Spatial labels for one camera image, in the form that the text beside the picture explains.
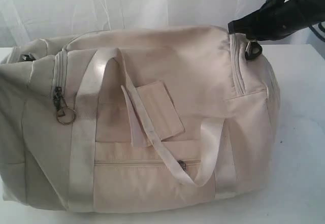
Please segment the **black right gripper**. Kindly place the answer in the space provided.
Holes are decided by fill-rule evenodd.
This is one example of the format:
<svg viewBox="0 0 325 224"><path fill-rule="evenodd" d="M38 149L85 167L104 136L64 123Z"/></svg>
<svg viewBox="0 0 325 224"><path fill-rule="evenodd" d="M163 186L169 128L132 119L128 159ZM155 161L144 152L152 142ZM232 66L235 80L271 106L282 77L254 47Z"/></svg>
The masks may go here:
<svg viewBox="0 0 325 224"><path fill-rule="evenodd" d="M278 41L291 34L309 28L317 38L324 34L324 0L270 0L240 19L228 23L229 34L248 34L249 40Z"/></svg>

